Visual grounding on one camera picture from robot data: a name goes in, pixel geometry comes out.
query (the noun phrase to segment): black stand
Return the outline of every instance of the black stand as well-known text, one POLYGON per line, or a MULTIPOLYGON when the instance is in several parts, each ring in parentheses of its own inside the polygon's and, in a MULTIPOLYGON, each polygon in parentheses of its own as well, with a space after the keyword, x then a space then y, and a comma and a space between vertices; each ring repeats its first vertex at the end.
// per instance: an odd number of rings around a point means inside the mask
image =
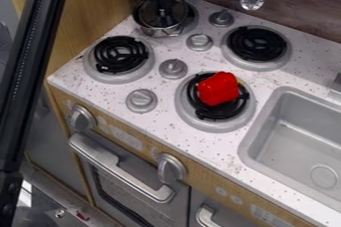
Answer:
POLYGON ((0 226, 10 227, 26 138, 65 0, 27 0, 0 88, 0 226))

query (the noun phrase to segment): silver handle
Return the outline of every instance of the silver handle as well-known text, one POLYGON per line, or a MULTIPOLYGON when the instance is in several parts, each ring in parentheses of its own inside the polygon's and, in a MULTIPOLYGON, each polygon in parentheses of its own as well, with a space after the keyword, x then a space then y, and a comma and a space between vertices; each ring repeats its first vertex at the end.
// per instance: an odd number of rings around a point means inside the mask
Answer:
POLYGON ((202 205, 196 212, 196 222, 202 227, 221 227, 212 221, 213 209, 202 205))
POLYGON ((69 139, 70 146, 87 161, 101 168, 108 174, 115 176, 131 188, 137 190, 147 198, 157 203, 168 203, 174 197, 174 191, 163 185, 159 190, 153 190, 129 173, 118 167, 119 158, 88 137, 79 133, 69 139))

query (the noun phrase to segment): black coil burner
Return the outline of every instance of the black coil burner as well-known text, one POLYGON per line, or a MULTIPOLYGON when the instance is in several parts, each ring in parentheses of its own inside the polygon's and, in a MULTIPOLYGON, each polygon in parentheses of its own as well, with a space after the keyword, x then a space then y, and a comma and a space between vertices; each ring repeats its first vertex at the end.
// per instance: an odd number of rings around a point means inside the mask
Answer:
POLYGON ((229 35, 227 46, 239 58, 257 62, 272 61, 286 52, 286 42, 278 34, 246 26, 229 35))
POLYGON ((229 119, 240 114, 246 107, 249 100, 249 93, 242 85, 239 85, 240 96, 238 99, 223 103, 217 106, 209 106, 201 101, 197 93, 197 84, 205 79, 212 77, 215 73, 204 73, 196 75, 187 85, 187 97, 189 103, 195 108, 195 114, 199 119, 229 119))
POLYGON ((100 73, 123 73, 141 65, 148 57, 146 46, 135 38, 118 36, 101 41, 94 49, 100 73))

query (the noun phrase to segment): speckled countertop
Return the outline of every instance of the speckled countertop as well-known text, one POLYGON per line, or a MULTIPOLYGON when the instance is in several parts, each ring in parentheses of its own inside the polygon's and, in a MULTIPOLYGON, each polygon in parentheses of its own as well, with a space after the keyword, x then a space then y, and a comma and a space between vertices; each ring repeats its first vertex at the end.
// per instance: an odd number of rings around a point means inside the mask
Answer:
POLYGON ((191 34, 209 35, 214 42, 209 51, 199 53, 190 50, 185 45, 188 35, 169 39, 148 38, 140 33, 129 17, 106 36, 129 35, 147 40, 154 48, 157 60, 146 76, 128 87, 102 84, 84 72, 81 58, 75 58, 50 76, 49 83, 314 224, 339 227, 341 213, 247 167, 239 159, 237 149, 274 89, 294 87, 326 99, 328 88, 341 71, 341 45, 234 11, 230 11, 234 24, 218 29, 209 25, 207 19, 221 7, 199 0, 188 2, 200 14, 199 24, 191 34), (284 34, 292 45, 290 62, 273 72, 250 72, 230 64, 222 56, 219 45, 227 31, 241 25, 262 25, 284 34), (183 122, 173 103, 175 89, 181 80, 166 80, 159 74, 159 64, 173 58, 188 64, 188 76, 201 71, 225 70, 247 82, 257 100, 253 119, 236 131, 221 134, 203 132, 183 122), (159 97, 157 108, 145 114, 130 112, 125 99, 135 89, 154 91, 159 97))

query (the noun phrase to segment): silver sink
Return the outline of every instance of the silver sink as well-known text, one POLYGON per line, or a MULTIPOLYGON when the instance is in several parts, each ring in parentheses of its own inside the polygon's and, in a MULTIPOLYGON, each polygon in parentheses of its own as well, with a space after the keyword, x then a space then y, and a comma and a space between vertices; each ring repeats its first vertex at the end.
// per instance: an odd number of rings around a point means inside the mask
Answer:
POLYGON ((279 88, 238 154, 250 168, 341 212, 340 107, 279 88))

